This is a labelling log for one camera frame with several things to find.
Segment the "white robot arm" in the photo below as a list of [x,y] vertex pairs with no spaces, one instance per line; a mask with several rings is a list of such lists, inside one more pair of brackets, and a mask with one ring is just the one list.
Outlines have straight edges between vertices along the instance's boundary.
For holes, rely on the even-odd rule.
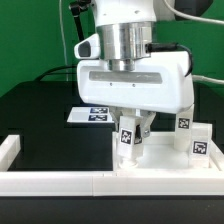
[[191,51],[155,43],[158,21],[201,20],[213,0],[88,0],[96,31],[75,46],[79,94],[107,105],[122,134],[141,139],[157,112],[178,114],[194,103]]

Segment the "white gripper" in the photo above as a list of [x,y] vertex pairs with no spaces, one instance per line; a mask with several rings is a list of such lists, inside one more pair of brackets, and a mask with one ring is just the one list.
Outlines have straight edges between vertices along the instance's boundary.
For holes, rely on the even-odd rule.
[[[79,95],[89,104],[141,110],[137,136],[147,138],[155,112],[177,114],[193,105],[189,64],[185,51],[152,53],[136,61],[133,71],[123,72],[109,71],[103,60],[83,60],[77,67]],[[118,132],[120,111],[109,112]]]

